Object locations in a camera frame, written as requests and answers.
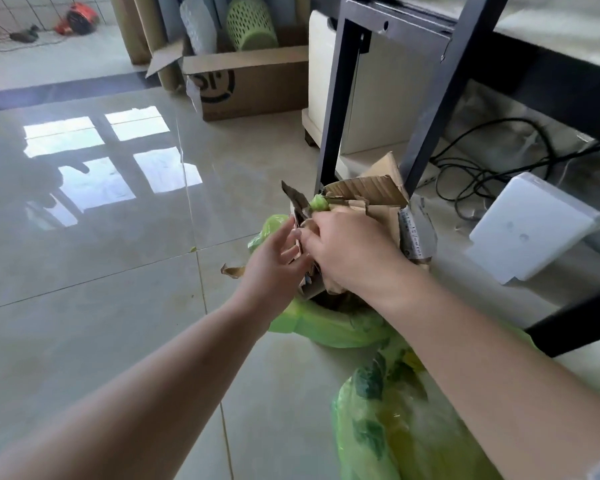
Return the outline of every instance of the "cardboard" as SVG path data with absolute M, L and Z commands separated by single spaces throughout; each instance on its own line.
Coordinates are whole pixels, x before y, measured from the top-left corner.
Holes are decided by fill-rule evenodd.
M 284 182 L 282 188 L 292 202 L 292 211 L 296 218 L 296 225 L 309 227 L 312 211 L 308 200 L 302 193 L 289 187 Z M 387 153 L 380 161 L 376 162 L 361 177 L 334 182 L 325 186 L 324 195 L 328 201 L 329 209 L 334 212 L 338 208 L 348 207 L 355 212 L 372 217 L 379 222 L 391 236 L 396 247 L 400 248 L 400 218 L 401 209 L 408 206 L 408 195 L 404 191 L 398 165 L 392 153 Z M 321 274 L 318 266 L 305 277 L 300 286 L 299 294 L 309 299 L 326 290 L 330 294 L 340 294 L 346 291 L 328 276 Z
M 189 55 L 179 40 L 153 53 L 147 77 L 176 61 L 187 94 L 205 121 L 300 110 L 308 104 L 309 50 L 305 26 L 276 30 L 280 48 L 233 52 L 224 34 L 218 54 Z
M 326 185 L 324 190 L 326 196 L 339 196 L 345 200 L 362 196 L 369 205 L 397 205 L 402 208 L 409 201 L 392 152 L 378 160 L 361 177 L 334 182 Z

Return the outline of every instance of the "person's right hand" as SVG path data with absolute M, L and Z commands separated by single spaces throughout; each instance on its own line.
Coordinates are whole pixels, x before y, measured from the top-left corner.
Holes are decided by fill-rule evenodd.
M 386 272 L 411 263 L 374 219 L 343 207 L 314 212 L 320 235 L 301 229 L 300 242 L 327 276 L 365 298 Z

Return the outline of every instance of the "hand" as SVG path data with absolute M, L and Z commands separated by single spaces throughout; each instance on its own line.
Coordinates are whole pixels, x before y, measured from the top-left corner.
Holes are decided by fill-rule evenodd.
M 289 218 L 259 245 L 230 300 L 232 306 L 262 318 L 267 327 L 291 302 L 313 264 L 307 254 L 291 262 L 299 252 L 296 240 L 300 236 L 293 225 L 294 220 Z
M 305 251 L 320 265 L 324 276 L 360 297 L 395 266 L 411 263 L 403 256 L 378 222 L 346 207 L 330 212 L 314 212 L 320 235 L 300 229 Z

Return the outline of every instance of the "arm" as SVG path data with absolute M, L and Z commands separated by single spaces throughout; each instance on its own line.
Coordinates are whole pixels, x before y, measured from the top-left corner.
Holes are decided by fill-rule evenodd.
M 308 269 L 289 220 L 253 254 L 220 309 L 0 455 L 0 480 L 173 478 L 269 323 Z
M 440 287 L 371 218 L 313 217 L 305 249 L 407 339 L 504 478 L 581 478 L 600 461 L 599 394 Z

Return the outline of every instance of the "box flap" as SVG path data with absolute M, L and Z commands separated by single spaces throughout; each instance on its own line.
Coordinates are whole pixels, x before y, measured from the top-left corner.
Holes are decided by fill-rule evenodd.
M 345 200 L 364 197 L 370 205 L 407 205 L 400 172 L 391 152 L 377 161 L 362 177 L 334 182 L 324 188 L 327 195 L 342 196 Z
M 361 177 L 373 177 L 375 175 L 389 175 L 404 198 L 407 199 L 407 201 L 409 200 L 409 195 L 404 190 L 404 183 L 402 181 L 402 177 L 400 176 L 398 163 L 395 161 L 393 152 L 387 153 L 384 157 L 380 158 L 380 160 L 376 161 L 376 163 L 371 165 L 371 167 L 369 167 L 368 170 L 361 175 Z
M 149 64 L 149 69 L 146 70 L 146 76 L 149 77 L 156 72 L 164 69 L 172 62 L 176 62 L 179 58 L 181 58 L 184 54 L 185 42 L 184 39 L 181 38 L 176 42 L 170 43 L 165 47 L 162 47 L 156 51 L 154 51 L 151 57 L 151 63 Z
M 308 60 L 309 47 L 307 45 L 227 52 L 225 54 L 192 55 L 184 57 L 182 60 L 182 72 L 184 74 L 200 74 L 240 69 L 241 67 L 307 62 Z

